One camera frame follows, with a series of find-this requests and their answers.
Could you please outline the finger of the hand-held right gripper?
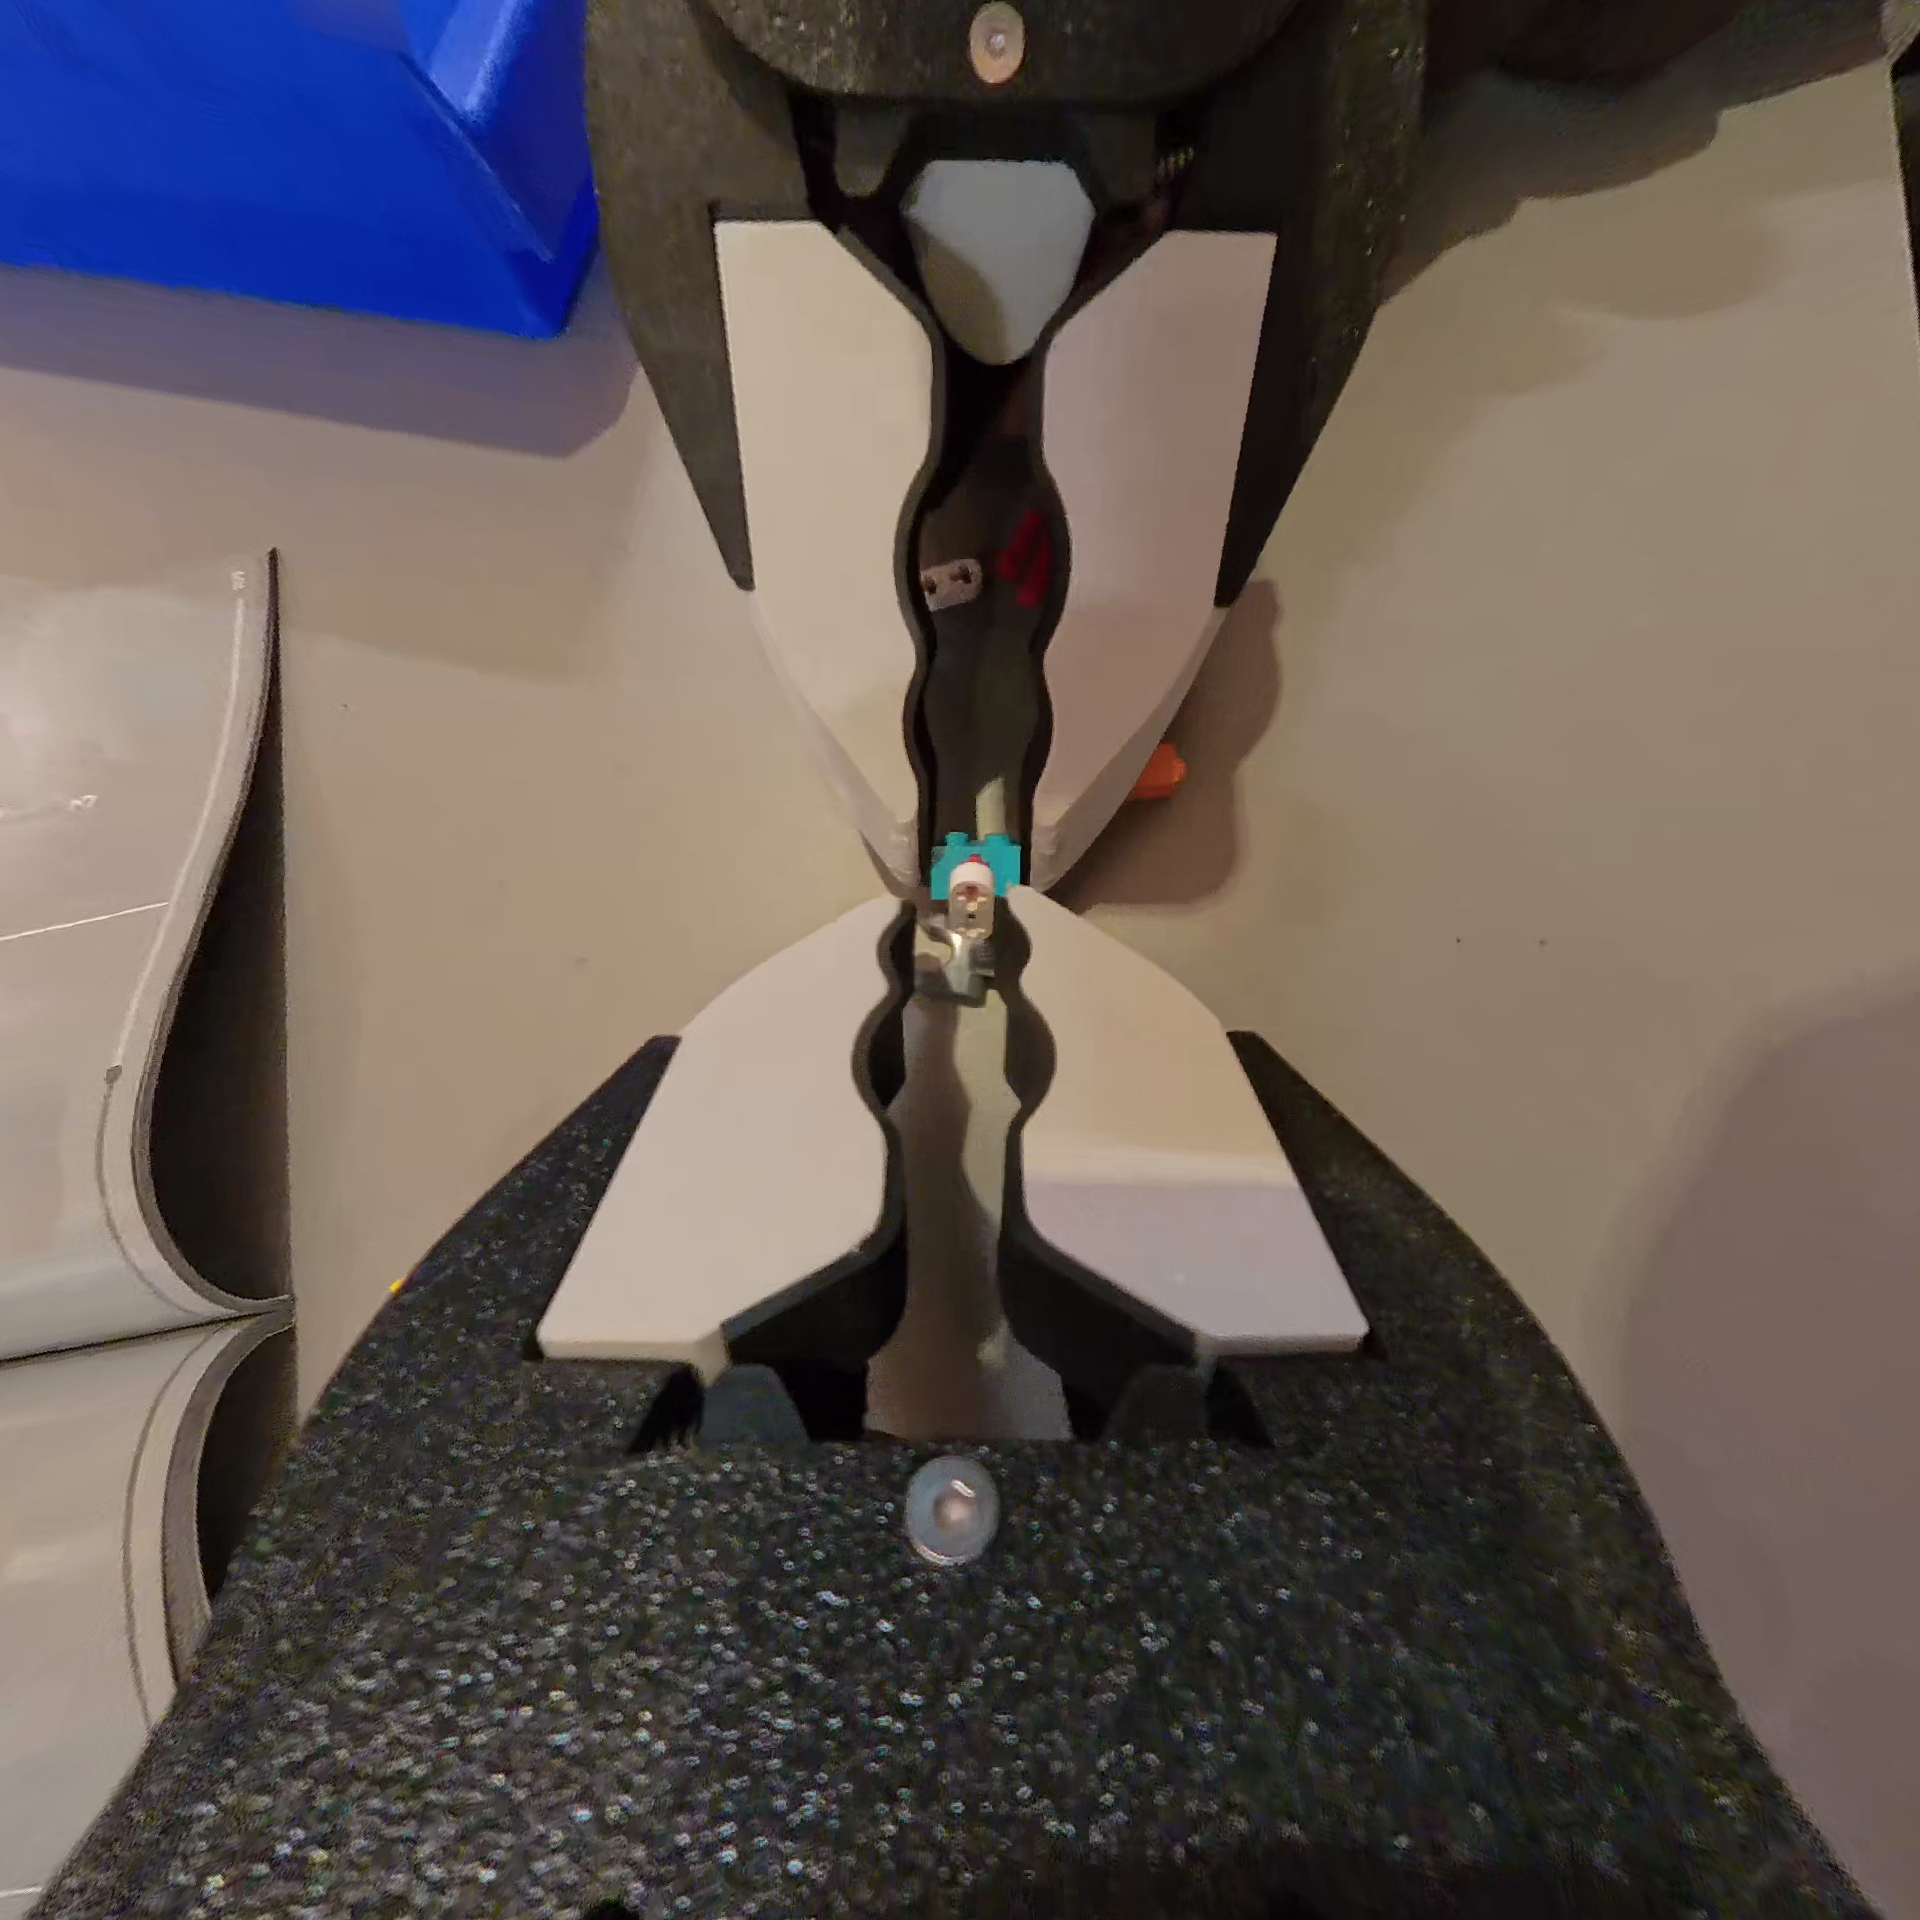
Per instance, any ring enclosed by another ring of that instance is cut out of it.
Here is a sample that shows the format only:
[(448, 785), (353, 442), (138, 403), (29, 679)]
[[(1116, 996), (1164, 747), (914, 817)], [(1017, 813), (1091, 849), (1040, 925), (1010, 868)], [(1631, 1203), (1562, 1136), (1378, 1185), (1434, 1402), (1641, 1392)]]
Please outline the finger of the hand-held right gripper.
[(913, 893), (921, 620), (905, 529), (938, 442), (938, 335), (824, 224), (721, 221), (713, 245), (755, 627), (848, 824)]
[(1065, 589), (1028, 819), (1043, 892), (1127, 802), (1226, 617), (1221, 555), (1276, 249), (1267, 232), (1168, 232), (1047, 348), (1040, 455)]

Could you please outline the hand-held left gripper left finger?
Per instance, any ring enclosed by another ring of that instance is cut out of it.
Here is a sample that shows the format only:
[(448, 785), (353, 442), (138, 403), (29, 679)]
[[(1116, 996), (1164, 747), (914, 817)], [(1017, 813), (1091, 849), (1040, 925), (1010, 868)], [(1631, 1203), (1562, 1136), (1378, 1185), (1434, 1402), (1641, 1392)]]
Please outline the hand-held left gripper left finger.
[(893, 898), (855, 906), (689, 1023), (537, 1325), (547, 1361), (800, 1355), (777, 1321), (882, 1245), (893, 1144), (863, 1048), (908, 930)]

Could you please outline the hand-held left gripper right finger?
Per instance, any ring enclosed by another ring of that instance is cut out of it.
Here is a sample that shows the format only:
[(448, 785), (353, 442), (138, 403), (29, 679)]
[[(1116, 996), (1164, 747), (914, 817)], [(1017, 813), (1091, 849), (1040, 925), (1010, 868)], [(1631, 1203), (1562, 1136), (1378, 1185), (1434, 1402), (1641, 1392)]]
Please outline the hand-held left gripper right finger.
[(1226, 1025), (1035, 887), (999, 930), (1020, 947), (1004, 1226), (1176, 1351), (1356, 1354), (1370, 1324)]

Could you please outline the person's right forearm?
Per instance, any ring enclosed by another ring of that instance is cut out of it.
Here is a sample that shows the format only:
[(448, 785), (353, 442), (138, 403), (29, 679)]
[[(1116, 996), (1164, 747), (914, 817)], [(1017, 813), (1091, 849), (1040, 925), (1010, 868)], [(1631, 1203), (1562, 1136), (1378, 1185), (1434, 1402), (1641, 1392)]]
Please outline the person's right forearm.
[(1882, 27), (1885, 4), (1762, 2), (1431, 2), (1429, 87), (1452, 90), (1497, 72), (1551, 87), (1633, 90), (1739, 20), (1785, 26), (1861, 13)]

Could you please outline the blue plastic bin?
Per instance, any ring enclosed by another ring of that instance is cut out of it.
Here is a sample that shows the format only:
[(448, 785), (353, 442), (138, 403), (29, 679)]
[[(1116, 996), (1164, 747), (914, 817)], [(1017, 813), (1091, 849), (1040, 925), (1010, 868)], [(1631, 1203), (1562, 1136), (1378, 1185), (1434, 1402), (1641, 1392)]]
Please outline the blue plastic bin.
[(584, 2), (4, 2), (2, 258), (552, 338)]

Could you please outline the grey instruction booklet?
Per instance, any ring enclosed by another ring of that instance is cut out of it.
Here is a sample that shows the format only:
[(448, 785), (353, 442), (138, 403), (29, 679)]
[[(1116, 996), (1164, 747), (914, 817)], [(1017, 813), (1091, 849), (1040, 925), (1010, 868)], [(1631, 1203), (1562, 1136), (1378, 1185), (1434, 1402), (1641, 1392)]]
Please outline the grey instruction booklet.
[(152, 1371), (127, 1440), (66, 1415), (4, 1495), (120, 1455), (101, 1548), (4, 1572), (18, 1636), (52, 1631), (132, 1739), (209, 1632), (201, 1463), (215, 1411), (290, 1325), (287, 1299), (207, 1279), (164, 1224), (154, 1112), (179, 1002), (256, 773), (280, 652), (276, 555), (160, 586), (4, 578), (4, 1365)]

